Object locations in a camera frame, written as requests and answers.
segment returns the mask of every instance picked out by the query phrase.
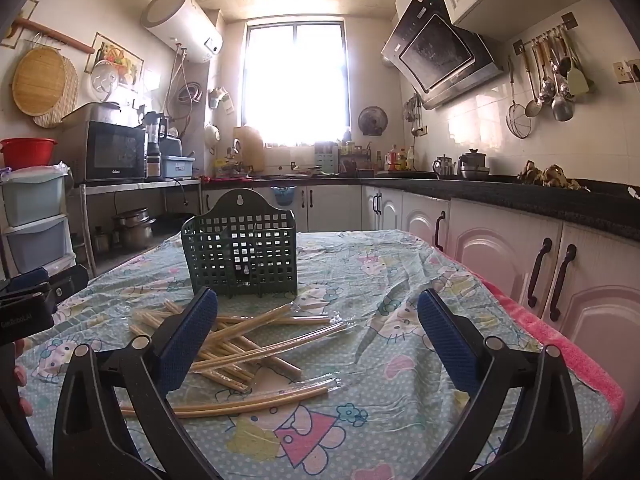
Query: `pile of chopsticks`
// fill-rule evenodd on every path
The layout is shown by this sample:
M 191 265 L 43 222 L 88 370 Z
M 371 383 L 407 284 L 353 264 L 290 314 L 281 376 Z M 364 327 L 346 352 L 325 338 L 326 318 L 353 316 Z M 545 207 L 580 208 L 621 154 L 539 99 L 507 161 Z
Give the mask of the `pile of chopsticks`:
M 130 324 L 129 330 L 136 336 L 148 335 L 142 324 L 157 329 L 165 318 L 180 314 L 182 308 L 173 301 L 164 302 L 164 310 L 139 309 L 132 318 L 138 324 Z M 250 390 L 250 383 L 255 375 L 255 362 L 264 360 L 265 364 L 278 368 L 292 379 L 299 379 L 302 370 L 297 366 L 276 356 L 281 352 L 291 350 L 311 341 L 341 332 L 347 328 L 344 321 L 332 323 L 329 316 L 292 316 L 292 303 L 284 304 L 260 314 L 260 316 L 233 316 L 219 314 L 216 322 L 204 340 L 198 352 L 198 360 L 191 365 L 190 371 L 199 373 L 222 386 L 241 393 Z M 323 328 L 309 332 L 286 341 L 268 346 L 259 346 L 244 334 L 266 324 L 296 324 L 296 325 L 324 325 Z M 223 402 L 216 404 L 180 406 L 174 408 L 177 416 L 212 416 L 242 413 L 260 410 L 266 406 L 278 406 L 286 402 L 295 402 L 324 394 L 328 391 L 327 384 L 301 384 L 291 391 L 274 392 L 273 396 L 266 396 L 260 402 L 250 399 L 238 402 Z M 134 415 L 133 408 L 123 406 L 125 415 Z

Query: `blender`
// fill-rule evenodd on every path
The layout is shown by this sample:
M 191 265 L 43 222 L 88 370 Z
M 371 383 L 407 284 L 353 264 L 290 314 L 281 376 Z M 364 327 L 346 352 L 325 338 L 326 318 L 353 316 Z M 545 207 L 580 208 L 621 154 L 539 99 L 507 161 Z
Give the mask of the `blender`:
M 159 139 L 166 137 L 169 120 L 164 114 L 148 112 L 142 119 L 146 131 L 146 177 L 162 177 Z

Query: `microwave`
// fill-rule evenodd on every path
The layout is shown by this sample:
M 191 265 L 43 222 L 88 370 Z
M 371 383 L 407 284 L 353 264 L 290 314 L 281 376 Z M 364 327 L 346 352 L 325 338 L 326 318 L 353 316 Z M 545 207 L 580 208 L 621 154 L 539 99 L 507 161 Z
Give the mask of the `microwave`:
M 146 177 L 146 131 L 142 128 L 85 121 L 60 134 L 54 154 L 71 168 L 80 184 Z
M 500 75 L 484 39 L 451 25 L 444 0 L 411 0 L 382 55 L 431 110 Z

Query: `wire strainer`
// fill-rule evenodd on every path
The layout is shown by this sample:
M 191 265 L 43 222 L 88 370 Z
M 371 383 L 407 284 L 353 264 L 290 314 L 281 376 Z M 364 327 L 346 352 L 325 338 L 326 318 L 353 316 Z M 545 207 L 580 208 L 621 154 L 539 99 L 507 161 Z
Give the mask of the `wire strainer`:
M 531 133 L 531 119 L 525 114 L 525 108 L 516 103 L 515 90 L 513 89 L 513 63 L 509 56 L 509 81 L 511 83 L 511 106 L 507 113 L 507 127 L 509 131 L 518 137 L 524 139 Z

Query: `round wooden cutting board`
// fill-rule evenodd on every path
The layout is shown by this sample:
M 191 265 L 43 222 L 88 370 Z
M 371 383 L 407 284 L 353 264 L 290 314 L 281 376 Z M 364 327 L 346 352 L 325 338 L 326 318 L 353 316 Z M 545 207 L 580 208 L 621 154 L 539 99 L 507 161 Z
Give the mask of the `round wooden cutting board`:
M 66 57 L 62 58 L 65 65 L 65 90 L 56 105 L 46 114 L 33 118 L 33 122 L 43 128 L 55 128 L 62 122 L 62 118 L 76 108 L 78 100 L 78 72 L 73 63 Z
M 15 70 L 12 93 L 20 110 L 28 116 L 49 112 L 65 89 L 65 66 L 62 56 L 52 48 L 28 51 Z

